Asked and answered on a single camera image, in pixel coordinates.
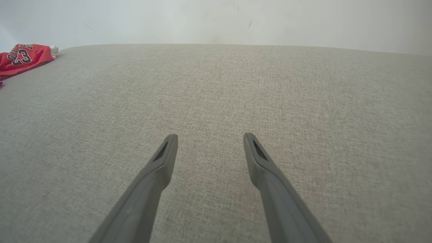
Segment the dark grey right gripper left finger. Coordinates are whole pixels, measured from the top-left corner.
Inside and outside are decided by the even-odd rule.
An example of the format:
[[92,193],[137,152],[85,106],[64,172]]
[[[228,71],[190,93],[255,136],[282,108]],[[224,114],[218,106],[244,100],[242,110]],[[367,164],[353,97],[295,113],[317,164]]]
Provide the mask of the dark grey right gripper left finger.
[[88,243],[149,243],[162,191],[169,185],[178,136],[168,135]]

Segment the folded red jersey number 23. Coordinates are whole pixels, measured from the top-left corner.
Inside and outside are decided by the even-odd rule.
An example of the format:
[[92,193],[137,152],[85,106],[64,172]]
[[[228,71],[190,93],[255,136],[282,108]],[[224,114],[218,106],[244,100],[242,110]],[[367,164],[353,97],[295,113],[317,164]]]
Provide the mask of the folded red jersey number 23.
[[17,44],[10,52],[0,53],[0,86],[7,78],[55,60],[58,52],[58,46]]

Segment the grey fabric sofa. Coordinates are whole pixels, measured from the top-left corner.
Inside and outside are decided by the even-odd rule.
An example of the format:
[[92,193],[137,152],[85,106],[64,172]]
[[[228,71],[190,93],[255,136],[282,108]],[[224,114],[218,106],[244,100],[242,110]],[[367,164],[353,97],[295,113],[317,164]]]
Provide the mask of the grey fabric sofa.
[[269,243],[243,135],[337,243],[432,243],[432,57],[98,45],[0,88],[0,243],[86,243],[169,134],[151,243]]

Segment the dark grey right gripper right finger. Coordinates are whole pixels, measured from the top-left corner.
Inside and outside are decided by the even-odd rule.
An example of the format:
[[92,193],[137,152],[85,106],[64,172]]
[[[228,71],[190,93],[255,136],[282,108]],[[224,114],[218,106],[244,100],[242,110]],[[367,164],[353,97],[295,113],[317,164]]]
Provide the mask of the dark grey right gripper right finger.
[[259,190],[272,243],[333,243],[252,133],[243,137],[250,180]]

